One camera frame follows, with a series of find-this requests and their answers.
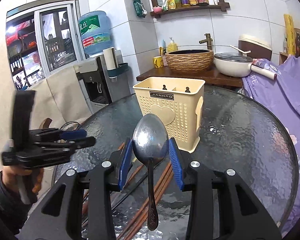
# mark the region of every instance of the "basket rim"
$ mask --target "basket rim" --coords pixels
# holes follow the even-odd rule
[[[174,91],[174,90],[162,90],[162,89],[151,89],[151,88],[142,88],[142,87],[137,87],[137,85],[140,85],[142,82],[145,82],[148,79],[151,78],[159,78],[159,79],[163,79],[163,78],[169,78],[169,77],[148,77],[145,80],[139,82],[138,84],[135,84],[132,88],[133,89],[141,89],[141,90],[147,90],[147,91],[157,91],[160,93],[166,93],[166,92],[170,92],[170,93],[176,93],[176,94],[182,94],[182,95],[196,95],[200,89],[205,85],[206,81],[203,79],[195,79],[195,78],[173,78],[173,79],[185,79],[185,80],[199,80],[202,81],[202,84],[199,86],[199,88],[195,91],[195,92],[191,92],[191,93],[187,93],[187,92],[181,92],[181,91]]]
[[[194,55],[198,55],[198,54],[209,54],[209,53],[214,53],[213,52],[213,50],[211,50],[211,49],[204,49],[204,50],[208,50],[208,52],[199,52],[199,53],[187,53],[187,54],[170,54],[170,53],[172,53],[172,52],[174,52],[174,51],[172,51],[172,52],[168,52],[168,53],[166,53],[165,55],[169,55],[169,56],[181,56],[181,55],[192,55],[192,54],[194,54]]]

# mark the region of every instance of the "jianhao label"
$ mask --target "jianhao label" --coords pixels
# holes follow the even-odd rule
[[[159,93],[159,92],[150,91],[150,96],[152,98],[161,98],[161,99],[174,100],[173,94],[169,94],[169,93]]]

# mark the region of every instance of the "wooden mirror frame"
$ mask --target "wooden mirror frame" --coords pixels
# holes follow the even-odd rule
[[[158,0],[151,0],[152,7],[158,6]],[[173,10],[162,11],[159,13],[151,12],[151,16],[155,18],[160,18],[161,15],[174,13],[174,12],[182,12],[182,11],[192,11],[192,10],[202,10],[202,9],[220,9],[222,12],[226,12],[227,8],[230,8],[230,4],[225,2],[225,0],[219,0],[218,5],[194,5],[190,7],[178,8]]]

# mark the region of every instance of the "floral tablecloth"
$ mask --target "floral tablecloth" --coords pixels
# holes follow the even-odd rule
[[[277,73],[277,80],[252,72],[242,78],[245,94],[277,116],[290,134],[298,157],[298,192],[291,214],[282,228],[284,236],[300,218],[300,57],[289,56],[280,66],[266,59],[254,59],[254,64]],[[273,136],[274,143],[284,147],[284,142],[276,139],[275,131]]]

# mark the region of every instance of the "soap dispenser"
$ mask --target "soap dispenser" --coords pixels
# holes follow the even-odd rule
[[[173,41],[172,38],[170,38],[170,39],[171,39],[171,41],[170,41],[169,45],[167,46],[167,52],[168,52],[168,53],[169,53],[169,52],[172,52],[172,51],[178,50],[177,44],[174,43],[174,41]]]

